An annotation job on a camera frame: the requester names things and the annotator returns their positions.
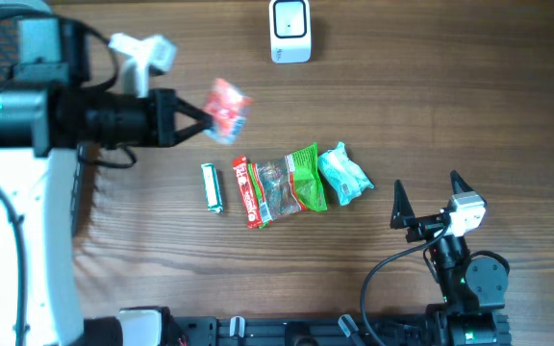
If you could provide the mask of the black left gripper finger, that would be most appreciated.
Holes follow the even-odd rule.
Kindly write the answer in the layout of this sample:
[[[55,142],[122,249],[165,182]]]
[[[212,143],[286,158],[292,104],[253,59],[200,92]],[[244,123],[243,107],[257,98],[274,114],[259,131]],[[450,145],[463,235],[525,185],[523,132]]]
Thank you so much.
[[[209,113],[195,107],[181,97],[177,97],[177,112],[182,113],[197,121],[213,120],[212,116]]]
[[[212,121],[202,121],[189,125],[186,128],[177,130],[174,133],[174,146],[202,133],[205,130],[210,129],[212,126]]]

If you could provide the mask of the green gum pack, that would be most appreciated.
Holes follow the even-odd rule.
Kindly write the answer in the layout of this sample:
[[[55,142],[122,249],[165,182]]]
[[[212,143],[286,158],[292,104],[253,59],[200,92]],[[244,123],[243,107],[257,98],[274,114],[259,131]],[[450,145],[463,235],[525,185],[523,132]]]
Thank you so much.
[[[212,163],[202,163],[201,170],[208,210],[213,213],[223,213],[224,207],[217,170]]]

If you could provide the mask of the green snack bag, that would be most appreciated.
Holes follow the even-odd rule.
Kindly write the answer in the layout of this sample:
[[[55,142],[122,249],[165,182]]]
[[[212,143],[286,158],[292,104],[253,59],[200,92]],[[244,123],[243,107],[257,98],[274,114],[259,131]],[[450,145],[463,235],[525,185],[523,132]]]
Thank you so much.
[[[317,144],[274,161],[247,165],[260,208],[261,227],[300,211],[327,211]]]

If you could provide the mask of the red coffee stick sachet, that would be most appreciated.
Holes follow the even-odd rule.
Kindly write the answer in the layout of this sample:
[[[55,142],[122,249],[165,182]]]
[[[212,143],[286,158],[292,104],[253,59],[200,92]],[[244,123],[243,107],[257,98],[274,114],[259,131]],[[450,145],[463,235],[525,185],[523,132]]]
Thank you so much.
[[[263,220],[249,173],[247,157],[240,156],[235,158],[233,160],[233,170],[237,178],[239,194],[246,211],[247,227],[250,229],[259,228],[263,225]]]

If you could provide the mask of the red tissue pack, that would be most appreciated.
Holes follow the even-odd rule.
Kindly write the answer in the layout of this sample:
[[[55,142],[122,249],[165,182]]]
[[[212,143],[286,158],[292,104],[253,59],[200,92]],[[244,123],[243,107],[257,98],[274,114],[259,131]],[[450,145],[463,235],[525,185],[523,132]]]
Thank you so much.
[[[239,88],[224,79],[215,79],[203,108],[213,121],[205,134],[219,144],[233,144],[247,121],[252,104],[253,100]]]

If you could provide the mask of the teal tissue pack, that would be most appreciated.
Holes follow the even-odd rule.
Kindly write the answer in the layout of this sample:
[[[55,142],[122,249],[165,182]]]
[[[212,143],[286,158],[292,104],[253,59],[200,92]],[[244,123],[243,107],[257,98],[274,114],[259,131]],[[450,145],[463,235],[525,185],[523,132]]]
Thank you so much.
[[[318,168],[337,193],[341,206],[349,205],[366,189],[374,188],[363,169],[349,159],[343,142],[318,157]]]

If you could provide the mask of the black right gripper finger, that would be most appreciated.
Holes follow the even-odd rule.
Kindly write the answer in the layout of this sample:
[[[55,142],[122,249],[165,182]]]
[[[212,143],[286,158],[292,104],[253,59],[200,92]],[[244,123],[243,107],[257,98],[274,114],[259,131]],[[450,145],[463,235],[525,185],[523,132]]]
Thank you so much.
[[[449,200],[450,206],[485,206],[487,201],[478,194],[456,171],[450,172],[453,195]]]
[[[393,208],[390,227],[392,229],[412,228],[416,221],[416,215],[412,209],[404,186],[400,180],[394,182]]]

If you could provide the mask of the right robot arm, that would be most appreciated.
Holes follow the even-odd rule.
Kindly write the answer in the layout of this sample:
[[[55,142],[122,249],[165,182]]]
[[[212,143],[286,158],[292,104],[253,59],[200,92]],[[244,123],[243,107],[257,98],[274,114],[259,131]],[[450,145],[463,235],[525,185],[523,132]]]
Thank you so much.
[[[441,304],[427,307],[431,341],[436,345],[510,345],[505,307],[510,265],[492,251],[472,252],[466,234],[477,229],[487,202],[457,171],[450,173],[453,194],[436,214],[415,215],[401,182],[394,184],[390,226],[405,229],[409,243],[422,241],[423,258],[439,284]]]

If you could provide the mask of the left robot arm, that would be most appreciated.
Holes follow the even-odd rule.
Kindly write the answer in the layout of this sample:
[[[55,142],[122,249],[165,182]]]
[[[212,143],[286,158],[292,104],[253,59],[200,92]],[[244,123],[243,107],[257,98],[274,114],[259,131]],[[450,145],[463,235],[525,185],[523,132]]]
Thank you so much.
[[[86,318],[72,263],[76,173],[95,143],[132,154],[169,148],[203,132],[211,117],[149,80],[172,66],[166,37],[105,40],[113,82],[90,83],[88,24],[19,10],[19,60],[0,84],[0,345],[168,345],[181,333],[165,308]]]

